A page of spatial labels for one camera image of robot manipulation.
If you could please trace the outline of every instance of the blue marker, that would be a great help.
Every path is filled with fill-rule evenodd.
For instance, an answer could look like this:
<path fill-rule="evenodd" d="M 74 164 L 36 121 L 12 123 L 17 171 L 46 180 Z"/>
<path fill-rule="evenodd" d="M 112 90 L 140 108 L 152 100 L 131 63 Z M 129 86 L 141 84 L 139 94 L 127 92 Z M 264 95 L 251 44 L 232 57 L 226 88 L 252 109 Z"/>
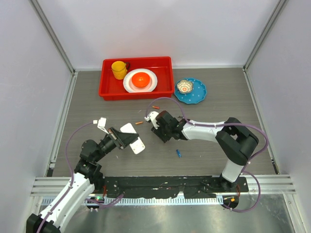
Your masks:
<path fill-rule="evenodd" d="M 181 158 L 181 153 L 179 152 L 179 150 L 176 150 L 178 157 Z"/>

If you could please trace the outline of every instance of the white cable clip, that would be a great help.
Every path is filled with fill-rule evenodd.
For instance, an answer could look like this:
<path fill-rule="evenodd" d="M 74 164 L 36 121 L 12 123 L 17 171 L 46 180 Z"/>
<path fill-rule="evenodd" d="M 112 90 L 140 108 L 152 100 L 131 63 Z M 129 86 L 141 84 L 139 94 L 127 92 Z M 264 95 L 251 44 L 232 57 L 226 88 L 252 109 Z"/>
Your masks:
<path fill-rule="evenodd" d="M 97 128 L 99 128 L 100 130 L 104 131 L 106 134 L 109 134 L 108 131 L 105 129 L 106 122 L 107 122 L 107 118 L 101 117 L 98 120 Z"/>

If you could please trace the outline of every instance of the cup handle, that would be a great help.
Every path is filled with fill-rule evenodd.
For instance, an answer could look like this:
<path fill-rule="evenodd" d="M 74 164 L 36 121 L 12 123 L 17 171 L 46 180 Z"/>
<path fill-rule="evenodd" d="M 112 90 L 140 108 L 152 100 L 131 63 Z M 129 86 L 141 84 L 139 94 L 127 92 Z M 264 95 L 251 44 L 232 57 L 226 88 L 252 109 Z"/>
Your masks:
<path fill-rule="evenodd" d="M 129 69 L 130 69 L 131 64 L 130 64 L 129 62 L 124 62 L 124 63 L 125 63 L 125 67 L 126 67 L 126 69 L 127 69 L 127 70 L 129 70 Z"/>

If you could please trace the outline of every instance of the yellow cup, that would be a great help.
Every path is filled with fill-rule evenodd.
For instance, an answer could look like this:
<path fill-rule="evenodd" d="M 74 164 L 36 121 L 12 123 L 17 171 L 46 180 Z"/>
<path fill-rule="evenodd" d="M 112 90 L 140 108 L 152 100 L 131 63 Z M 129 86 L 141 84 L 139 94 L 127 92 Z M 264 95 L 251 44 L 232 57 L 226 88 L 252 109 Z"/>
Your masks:
<path fill-rule="evenodd" d="M 122 80 L 126 76 L 130 64 L 128 62 L 117 61 L 111 65 L 113 75 L 116 79 Z"/>

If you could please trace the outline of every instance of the white wall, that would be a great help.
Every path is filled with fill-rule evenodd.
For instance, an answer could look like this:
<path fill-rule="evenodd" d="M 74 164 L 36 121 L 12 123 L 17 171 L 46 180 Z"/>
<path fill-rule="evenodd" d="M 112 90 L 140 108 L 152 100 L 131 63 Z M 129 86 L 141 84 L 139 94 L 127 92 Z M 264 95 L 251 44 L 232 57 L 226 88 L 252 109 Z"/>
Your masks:
<path fill-rule="evenodd" d="M 290 0 L 249 69 L 282 173 L 311 216 L 311 1 Z"/>
<path fill-rule="evenodd" d="M 171 56 L 173 66 L 244 65 L 278 0 L 39 0 L 75 68 Z"/>
<path fill-rule="evenodd" d="M 0 32 L 0 231 L 19 233 L 70 73 L 27 0 L 1 1 Z"/>

